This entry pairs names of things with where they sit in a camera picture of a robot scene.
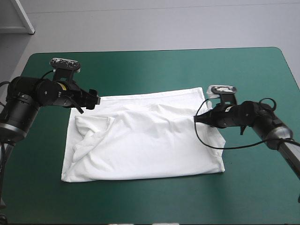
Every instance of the black cable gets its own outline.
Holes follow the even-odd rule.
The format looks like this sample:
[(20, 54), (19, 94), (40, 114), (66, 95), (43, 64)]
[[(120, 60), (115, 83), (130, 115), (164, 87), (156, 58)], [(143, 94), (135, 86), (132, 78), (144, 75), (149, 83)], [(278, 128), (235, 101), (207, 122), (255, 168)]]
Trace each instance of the black cable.
[(45, 73), (45, 74), (41, 77), (41, 79), (43, 79), (46, 75), (48, 75), (48, 74), (51, 73), (51, 72), (53, 72), (53, 70), (50, 70), (50, 71), (48, 71), (47, 73)]
[[(208, 100), (210, 100), (210, 98), (208, 98), (208, 99), (206, 99), (206, 100), (204, 100), (204, 101), (202, 102), (202, 104), (201, 104), (201, 106), (199, 107), (199, 109), (197, 110), (197, 113), (196, 113), (195, 116), (198, 115), (198, 112), (199, 112), (200, 109), (202, 108), (203, 104), (204, 104), (205, 102), (207, 102)], [(196, 127), (196, 122), (194, 122), (194, 126), (195, 126), (195, 132), (196, 132), (196, 135), (197, 135), (199, 141), (200, 141), (203, 145), (205, 145), (205, 146), (207, 146), (207, 147), (210, 147), (210, 148), (212, 148), (212, 149), (220, 149), (220, 150), (243, 149), (243, 148), (253, 147), (253, 146), (256, 146), (256, 145), (259, 145), (259, 144), (262, 144), (262, 143), (265, 143), (265, 142), (269, 142), (269, 141), (279, 141), (279, 143), (278, 143), (278, 148), (279, 148), (280, 144), (282, 144), (282, 142), (291, 143), (291, 144), (294, 144), (294, 145), (297, 145), (297, 146), (300, 147), (300, 143), (295, 142), (295, 141), (292, 141), (292, 140), (290, 140), (290, 139), (288, 139), (288, 138), (287, 138), (287, 139), (284, 139), (284, 138), (269, 138), (269, 139), (265, 139), (265, 140), (260, 141), (260, 142), (256, 142), (256, 143), (248, 144), (248, 145), (242, 145), (242, 146), (238, 146), (238, 147), (218, 148), (218, 147), (214, 147), (214, 146), (211, 146), (211, 145), (209, 145), (209, 144), (204, 143), (204, 142), (201, 140), (201, 138), (199, 137), (199, 135), (198, 135), (197, 127)]]
[(9, 83), (10, 83), (9, 81), (0, 82), (0, 87), (3, 86), (3, 85), (5, 85), (5, 84), (9, 84)]

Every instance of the white fabric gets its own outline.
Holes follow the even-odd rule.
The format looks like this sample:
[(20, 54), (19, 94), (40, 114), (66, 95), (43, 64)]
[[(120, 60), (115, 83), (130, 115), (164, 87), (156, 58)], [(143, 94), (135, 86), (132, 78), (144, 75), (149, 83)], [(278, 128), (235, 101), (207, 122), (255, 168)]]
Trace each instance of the white fabric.
[[(61, 179), (67, 182), (129, 180), (225, 171), (222, 150), (196, 138), (193, 116), (202, 88), (102, 97), (95, 110), (71, 110)], [(213, 146), (225, 140), (197, 123)]]

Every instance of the folded cloth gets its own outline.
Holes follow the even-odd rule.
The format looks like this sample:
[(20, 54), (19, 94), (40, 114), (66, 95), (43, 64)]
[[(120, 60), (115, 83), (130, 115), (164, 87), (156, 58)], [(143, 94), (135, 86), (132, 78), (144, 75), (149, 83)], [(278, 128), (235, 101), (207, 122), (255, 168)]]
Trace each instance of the folded cloth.
[[(102, 97), (95, 110), (71, 110), (61, 179), (129, 180), (223, 172), (222, 150), (202, 145), (193, 116), (201, 88)], [(207, 110), (204, 105), (200, 113)], [(206, 142), (223, 147), (216, 128), (197, 124)]]

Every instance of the green tabletop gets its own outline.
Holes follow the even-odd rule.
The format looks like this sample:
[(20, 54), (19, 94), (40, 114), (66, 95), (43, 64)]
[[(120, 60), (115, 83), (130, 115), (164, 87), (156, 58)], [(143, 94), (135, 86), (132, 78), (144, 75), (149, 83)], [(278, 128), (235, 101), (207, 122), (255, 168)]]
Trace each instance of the green tabletop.
[[(79, 61), (81, 72), (74, 79), (100, 96), (227, 84), (237, 87), (239, 103), (274, 98), (277, 116), (300, 140), (299, 89), (277, 48), (37, 53), (22, 76), (41, 77), (53, 57)], [(12, 152), (2, 211), (11, 223), (300, 223), (300, 181), (264, 144), (225, 150), (224, 173), (62, 182), (69, 113), (62, 107), (41, 108), (27, 138)], [(243, 136), (239, 132), (237, 127), (221, 130), (226, 147), (259, 141), (251, 128)]]

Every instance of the robotic arm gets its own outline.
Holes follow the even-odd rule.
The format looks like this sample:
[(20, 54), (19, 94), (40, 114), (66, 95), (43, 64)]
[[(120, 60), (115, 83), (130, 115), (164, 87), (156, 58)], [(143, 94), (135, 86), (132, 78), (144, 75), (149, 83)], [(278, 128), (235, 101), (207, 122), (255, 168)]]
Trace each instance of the robotic arm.
[[(5, 163), (18, 141), (24, 139), (42, 106), (58, 105), (65, 108), (81, 107), (94, 109), (100, 103), (96, 90), (89, 92), (81, 89), (73, 80), (80, 64), (74, 60), (53, 58), (50, 65), (54, 68), (53, 80), (32, 77), (16, 77), (9, 83), (6, 105), (0, 113), (0, 197)], [(5, 208), (1, 199), (0, 209)], [(0, 215), (0, 224), (5, 219)]]
[[(238, 105), (235, 93), (233, 86), (211, 85), (207, 91), (209, 99), (220, 98), (221, 102), (212, 110), (196, 115), (194, 122), (216, 128), (240, 127), (241, 135), (247, 126), (251, 127), (270, 149), (281, 153), (300, 179), (300, 145), (293, 140), (291, 129), (274, 114), (276, 102), (264, 98), (259, 102), (245, 101)], [(272, 100), (274, 106), (262, 103), (265, 99)]]

